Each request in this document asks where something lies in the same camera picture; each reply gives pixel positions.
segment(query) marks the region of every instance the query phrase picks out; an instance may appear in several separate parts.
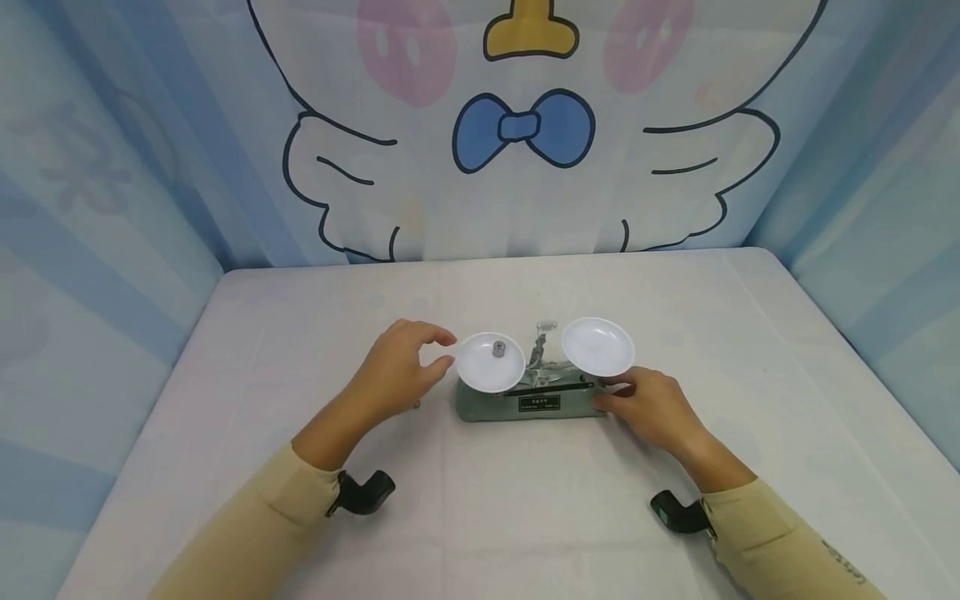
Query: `white dish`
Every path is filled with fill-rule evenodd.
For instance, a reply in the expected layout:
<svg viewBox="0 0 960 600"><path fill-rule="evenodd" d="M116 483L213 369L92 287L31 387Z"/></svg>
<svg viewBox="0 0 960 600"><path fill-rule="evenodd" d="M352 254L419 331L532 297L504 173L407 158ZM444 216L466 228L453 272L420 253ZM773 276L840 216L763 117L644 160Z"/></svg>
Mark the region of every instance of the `white dish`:
<svg viewBox="0 0 960 600"><path fill-rule="evenodd" d="M503 356L493 355L493 345L504 343ZM457 373L477 392L499 394L523 377L526 361L520 346L501 333L485 331L466 338L457 351Z"/></svg>
<svg viewBox="0 0 960 600"><path fill-rule="evenodd" d="M597 377L626 372L636 357L634 341L623 327L599 317L584 317L568 324L560 345L577 369Z"/></svg>

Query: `table surface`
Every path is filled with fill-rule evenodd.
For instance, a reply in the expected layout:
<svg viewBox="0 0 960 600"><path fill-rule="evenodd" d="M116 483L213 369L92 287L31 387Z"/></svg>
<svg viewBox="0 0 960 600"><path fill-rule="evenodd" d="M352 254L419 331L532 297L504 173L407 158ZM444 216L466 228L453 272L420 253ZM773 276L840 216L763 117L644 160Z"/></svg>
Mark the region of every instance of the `table surface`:
<svg viewBox="0 0 960 600"><path fill-rule="evenodd" d="M960 476L776 258L735 249L228 274L59 598L144 597L395 319L527 352L537 320L587 315L627 329L638 364L675 375L889 597L960 594ZM669 534L647 506L665 488L696 497L672 459L610 419L463 423L454 384L361 443L350 472L384 469L396 492L373 516L337 515L281 597L739 597L703 536Z"/></svg>

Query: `cartoon backdrop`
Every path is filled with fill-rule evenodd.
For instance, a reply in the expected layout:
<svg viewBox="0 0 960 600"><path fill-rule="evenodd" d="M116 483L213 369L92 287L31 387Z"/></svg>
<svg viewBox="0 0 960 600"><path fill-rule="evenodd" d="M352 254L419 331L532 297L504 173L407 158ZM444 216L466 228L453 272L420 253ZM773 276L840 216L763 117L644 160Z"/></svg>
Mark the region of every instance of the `cartoon backdrop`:
<svg viewBox="0 0 960 600"><path fill-rule="evenodd" d="M956 464L956 7L0 0L0 595L54 595L236 267L735 246L774 197L751 241Z"/></svg>
<svg viewBox="0 0 960 600"><path fill-rule="evenodd" d="M620 252L742 242L888 4L128 0L77 41L234 264Z"/></svg>

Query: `scale base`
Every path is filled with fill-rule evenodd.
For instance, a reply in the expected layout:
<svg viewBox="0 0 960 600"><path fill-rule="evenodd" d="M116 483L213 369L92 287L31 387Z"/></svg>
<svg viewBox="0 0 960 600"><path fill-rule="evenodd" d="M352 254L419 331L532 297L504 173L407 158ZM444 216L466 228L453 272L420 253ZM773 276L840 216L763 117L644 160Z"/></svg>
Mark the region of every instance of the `scale base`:
<svg viewBox="0 0 960 600"><path fill-rule="evenodd" d="M600 381L570 368L545 371L552 375L546 386L532 387L524 381L500 394L477 392L457 381L456 409L466 422L484 420L578 419L603 417L593 408L594 395L600 394Z"/></svg>

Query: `cartoon wing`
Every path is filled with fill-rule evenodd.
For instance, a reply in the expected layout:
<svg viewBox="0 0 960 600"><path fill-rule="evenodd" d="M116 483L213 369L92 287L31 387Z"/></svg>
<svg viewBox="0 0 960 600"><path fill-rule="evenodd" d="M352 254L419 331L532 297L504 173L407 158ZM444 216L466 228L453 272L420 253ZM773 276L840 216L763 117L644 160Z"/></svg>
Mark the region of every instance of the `cartoon wing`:
<svg viewBox="0 0 960 600"><path fill-rule="evenodd" d="M647 157L639 164L651 168L631 176L622 214L605 224L599 252L669 248L715 229L727 217L724 194L766 163L780 130L744 108L696 130L648 132L644 141Z"/></svg>
<svg viewBox="0 0 960 600"><path fill-rule="evenodd" d="M402 226L411 229L402 161L395 140L375 140L305 112L287 139L283 173L301 200L324 210L320 236L328 246L392 262L418 251L403 241L416 240L401 237Z"/></svg>

